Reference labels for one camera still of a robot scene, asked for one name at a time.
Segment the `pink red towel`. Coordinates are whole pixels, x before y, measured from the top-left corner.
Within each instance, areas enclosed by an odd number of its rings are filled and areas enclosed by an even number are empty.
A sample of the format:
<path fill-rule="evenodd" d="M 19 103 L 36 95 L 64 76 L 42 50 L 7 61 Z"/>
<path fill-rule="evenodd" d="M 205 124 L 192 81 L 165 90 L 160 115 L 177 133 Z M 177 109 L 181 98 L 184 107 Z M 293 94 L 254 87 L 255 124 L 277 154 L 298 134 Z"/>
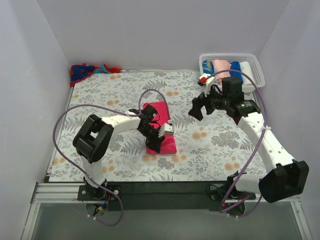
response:
<path fill-rule="evenodd" d="M 169 122 L 169 115 L 167 113 L 167 107 L 164 101 L 145 103 L 142 109 L 144 110 L 147 107 L 147 105 L 153 106 L 157 111 L 157 115 L 153 118 L 153 121 L 156 121 L 161 126 Z M 148 155 L 173 155 L 177 153 L 175 137 L 170 134 L 165 134 L 164 136 L 165 139 L 162 141 L 160 145 L 160 153 L 147 147 L 146 153 Z"/>

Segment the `red blue towel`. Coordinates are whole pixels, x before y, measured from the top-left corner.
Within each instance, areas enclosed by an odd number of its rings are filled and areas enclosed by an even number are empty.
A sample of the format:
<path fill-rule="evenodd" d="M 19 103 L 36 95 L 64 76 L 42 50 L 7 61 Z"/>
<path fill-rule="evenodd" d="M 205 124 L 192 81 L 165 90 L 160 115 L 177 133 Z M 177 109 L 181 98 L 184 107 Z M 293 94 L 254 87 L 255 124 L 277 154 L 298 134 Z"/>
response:
<path fill-rule="evenodd" d="M 100 66 L 90 65 L 87 63 L 75 64 L 70 67 L 70 87 L 84 81 L 94 74 L 117 74 L 123 69 L 118 67 L 108 67 L 106 64 Z"/>

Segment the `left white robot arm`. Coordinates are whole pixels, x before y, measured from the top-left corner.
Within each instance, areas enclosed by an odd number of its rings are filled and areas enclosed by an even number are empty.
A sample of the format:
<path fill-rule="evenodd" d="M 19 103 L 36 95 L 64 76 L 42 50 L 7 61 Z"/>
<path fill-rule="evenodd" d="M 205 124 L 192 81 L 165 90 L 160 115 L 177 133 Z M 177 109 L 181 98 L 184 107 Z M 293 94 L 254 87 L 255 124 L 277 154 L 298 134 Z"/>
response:
<path fill-rule="evenodd" d="M 145 137 L 146 147 L 160 152 L 165 134 L 173 133 L 174 128 L 169 123 L 154 126 L 157 114 L 157 110 L 148 104 L 141 111 L 130 109 L 125 114 L 102 118 L 92 114 L 86 119 L 72 144 L 82 159 L 86 191 L 95 200 L 103 199 L 107 193 L 102 158 L 114 135 L 138 130 Z"/>

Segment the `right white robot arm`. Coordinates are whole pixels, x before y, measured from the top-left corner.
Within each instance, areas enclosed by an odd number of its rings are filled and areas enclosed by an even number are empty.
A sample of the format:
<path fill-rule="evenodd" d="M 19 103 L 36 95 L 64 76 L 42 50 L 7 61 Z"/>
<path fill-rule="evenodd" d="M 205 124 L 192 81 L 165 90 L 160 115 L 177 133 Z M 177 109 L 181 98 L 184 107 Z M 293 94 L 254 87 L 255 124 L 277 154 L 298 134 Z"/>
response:
<path fill-rule="evenodd" d="M 202 108 L 207 115 L 215 110 L 225 111 L 255 145 L 253 154 L 259 154 L 266 170 L 265 176 L 248 174 L 244 169 L 230 175 L 223 196 L 237 199 L 247 192 L 274 203 L 302 194 L 309 166 L 304 160 L 297 161 L 280 144 L 266 125 L 266 115 L 261 114 L 253 100 L 245 99 L 242 81 L 238 77 L 227 77 L 222 80 L 222 87 L 218 87 L 214 77 L 204 73 L 198 84 L 205 89 L 192 100 L 189 116 L 201 121 L 204 118 Z"/>

